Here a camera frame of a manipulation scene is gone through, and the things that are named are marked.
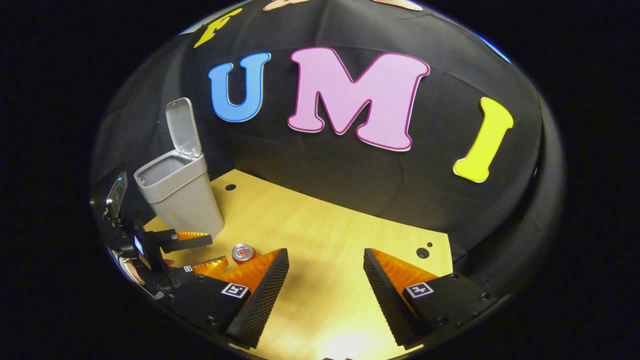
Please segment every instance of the soda can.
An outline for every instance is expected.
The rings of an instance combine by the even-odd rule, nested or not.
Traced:
[[[238,244],[231,250],[231,256],[238,265],[258,257],[257,252],[247,244]]]

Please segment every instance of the pink letter m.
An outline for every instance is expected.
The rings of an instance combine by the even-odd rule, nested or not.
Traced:
[[[409,121],[413,98],[429,65],[408,55],[384,53],[378,56],[356,81],[328,47],[308,47],[291,54],[300,67],[296,113],[289,126],[317,133],[324,121],[317,116],[317,100],[322,99],[336,134],[344,134],[368,103],[369,114],[356,135],[365,143],[393,151],[411,148]]]

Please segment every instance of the gray trash can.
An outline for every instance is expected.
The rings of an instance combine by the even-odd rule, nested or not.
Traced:
[[[183,97],[168,103],[166,121],[175,150],[135,172],[138,188],[170,229],[215,238],[224,222],[209,183],[191,101]]]

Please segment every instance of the trash can lid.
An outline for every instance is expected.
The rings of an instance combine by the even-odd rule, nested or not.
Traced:
[[[191,101],[186,97],[169,102],[166,105],[166,122],[173,146],[181,154],[195,158],[202,154],[198,130]]]

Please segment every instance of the dark background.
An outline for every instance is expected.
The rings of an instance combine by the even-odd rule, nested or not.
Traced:
[[[87,172],[99,119],[118,87],[170,37],[230,3],[14,2],[3,11],[3,57],[10,61],[4,74],[15,90],[4,103],[17,110],[16,119],[31,120],[11,122],[17,129],[4,139],[11,140],[10,131],[33,136],[13,139],[18,155],[32,157],[24,160],[25,176],[8,161],[3,179],[27,185],[25,194],[9,193],[17,204],[5,213],[26,215],[32,229],[5,243],[10,276],[3,318],[6,339],[16,345],[5,348],[8,358],[229,357],[165,318],[120,275],[93,227]],[[638,191],[626,169],[635,167],[638,153],[632,148],[640,115],[633,44],[640,35],[638,5],[428,5],[480,33],[529,75],[561,127],[569,174],[564,225],[547,271],[521,300],[525,306],[479,341],[441,356],[637,357],[630,266],[637,240],[630,228]],[[50,249],[32,248],[33,241]]]

